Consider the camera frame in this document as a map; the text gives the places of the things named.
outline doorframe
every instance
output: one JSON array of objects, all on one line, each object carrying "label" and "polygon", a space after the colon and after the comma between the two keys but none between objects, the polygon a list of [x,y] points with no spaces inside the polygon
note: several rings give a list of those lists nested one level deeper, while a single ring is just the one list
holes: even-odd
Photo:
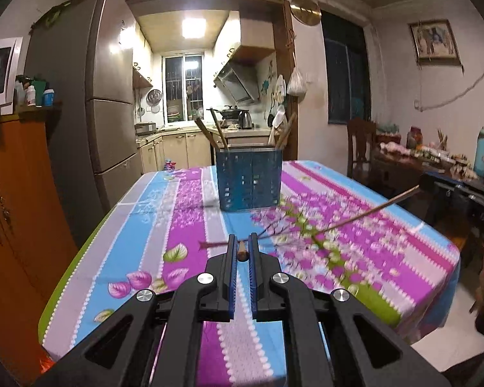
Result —
[{"label": "doorframe", "polygon": [[[136,18],[147,14],[181,10],[229,10],[243,16],[272,22],[276,51],[277,74],[285,82],[290,80],[294,69],[294,30],[288,0],[126,0]],[[287,117],[298,114],[297,97],[287,96]],[[283,149],[284,160],[298,158],[298,121],[290,130],[287,146]]]}]

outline window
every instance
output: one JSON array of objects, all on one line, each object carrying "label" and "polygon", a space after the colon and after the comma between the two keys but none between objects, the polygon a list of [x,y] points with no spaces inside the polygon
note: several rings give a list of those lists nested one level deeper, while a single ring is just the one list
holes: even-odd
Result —
[{"label": "window", "polygon": [[202,55],[163,59],[166,123],[204,119]]},{"label": "window", "polygon": [[371,117],[368,51],[364,30],[348,20],[322,12],[328,75],[328,123],[345,124]]}]

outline blue container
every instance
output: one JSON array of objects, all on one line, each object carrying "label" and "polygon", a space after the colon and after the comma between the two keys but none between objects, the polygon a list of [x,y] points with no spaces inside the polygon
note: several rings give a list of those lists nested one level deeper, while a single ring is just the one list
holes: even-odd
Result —
[{"label": "blue container", "polygon": [[43,106],[52,106],[54,104],[54,90],[49,89],[43,92]]},{"label": "blue container", "polygon": [[227,212],[276,206],[280,200],[282,151],[273,147],[218,150],[220,209]]},{"label": "blue container", "polygon": [[477,150],[475,151],[473,171],[481,179],[484,179],[484,126],[480,130],[479,137],[477,138]]}]

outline metal screw cap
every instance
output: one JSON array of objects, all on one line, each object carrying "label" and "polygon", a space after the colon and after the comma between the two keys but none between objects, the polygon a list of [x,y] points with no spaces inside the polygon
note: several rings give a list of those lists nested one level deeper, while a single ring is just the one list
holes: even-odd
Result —
[{"label": "metal screw cap", "polygon": [[285,282],[288,281],[288,275],[283,272],[278,272],[272,276],[272,280],[277,284],[284,284]]},{"label": "metal screw cap", "polygon": [[197,280],[200,284],[211,284],[213,282],[213,275],[211,273],[202,273],[197,276]]},{"label": "metal screw cap", "polygon": [[332,292],[332,294],[337,301],[344,302],[349,300],[349,292],[346,291],[345,289],[342,289],[342,288],[336,289],[335,291]]},{"label": "metal screw cap", "polygon": [[142,291],[136,293],[136,299],[138,301],[149,301],[152,296],[152,291],[149,291],[148,289],[142,289]]}]

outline refrigerator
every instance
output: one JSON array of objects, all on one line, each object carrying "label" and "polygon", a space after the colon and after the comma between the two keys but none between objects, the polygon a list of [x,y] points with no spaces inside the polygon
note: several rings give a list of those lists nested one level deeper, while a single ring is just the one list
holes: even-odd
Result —
[{"label": "refrigerator", "polygon": [[48,81],[62,103],[48,151],[77,245],[142,174],[128,41],[134,26],[124,0],[73,0],[31,33],[25,74]]}]

